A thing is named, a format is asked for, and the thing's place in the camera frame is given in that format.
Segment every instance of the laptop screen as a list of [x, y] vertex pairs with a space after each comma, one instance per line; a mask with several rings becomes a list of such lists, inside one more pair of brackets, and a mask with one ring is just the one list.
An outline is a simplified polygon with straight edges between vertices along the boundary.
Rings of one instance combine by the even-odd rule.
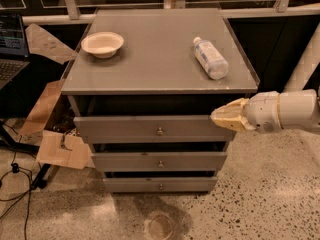
[[0, 13], [0, 54], [29, 57], [22, 17], [18, 13]]

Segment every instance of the floor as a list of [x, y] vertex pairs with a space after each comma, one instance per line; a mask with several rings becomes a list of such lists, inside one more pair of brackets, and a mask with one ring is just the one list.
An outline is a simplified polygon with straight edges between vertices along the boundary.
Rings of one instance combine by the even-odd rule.
[[[19, 128], [21, 122], [12, 123]], [[41, 136], [24, 136], [37, 144]], [[26, 236], [38, 239], [320, 239], [320, 138], [307, 132], [238, 133], [208, 194], [110, 194], [100, 174], [51, 167], [48, 185], [31, 192]], [[0, 150], [0, 175], [14, 153]], [[15, 162], [39, 170], [34, 158]], [[28, 189], [22, 173], [2, 179], [0, 198]], [[11, 202], [0, 202], [1, 215]], [[25, 239], [28, 195], [0, 220], [0, 239]]]

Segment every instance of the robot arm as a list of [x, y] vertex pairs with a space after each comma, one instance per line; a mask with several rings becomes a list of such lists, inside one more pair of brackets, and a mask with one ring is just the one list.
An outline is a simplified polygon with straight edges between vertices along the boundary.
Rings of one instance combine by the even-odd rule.
[[271, 133], [301, 129], [320, 134], [320, 107], [314, 90], [258, 93], [214, 110], [211, 119], [234, 131]]

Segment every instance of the white bottle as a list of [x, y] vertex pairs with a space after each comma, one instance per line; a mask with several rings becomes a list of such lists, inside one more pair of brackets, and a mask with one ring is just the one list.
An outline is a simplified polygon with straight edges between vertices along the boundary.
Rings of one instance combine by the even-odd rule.
[[218, 80], [228, 74], [229, 63], [210, 41], [196, 37], [193, 44], [195, 56], [210, 78]]

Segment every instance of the bowl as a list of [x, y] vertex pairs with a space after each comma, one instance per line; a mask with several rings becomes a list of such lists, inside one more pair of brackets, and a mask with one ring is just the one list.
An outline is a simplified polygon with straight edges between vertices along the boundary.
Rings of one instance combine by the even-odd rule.
[[97, 58], [112, 57], [123, 45], [122, 36], [113, 32], [98, 32], [87, 36], [81, 42], [82, 49]]

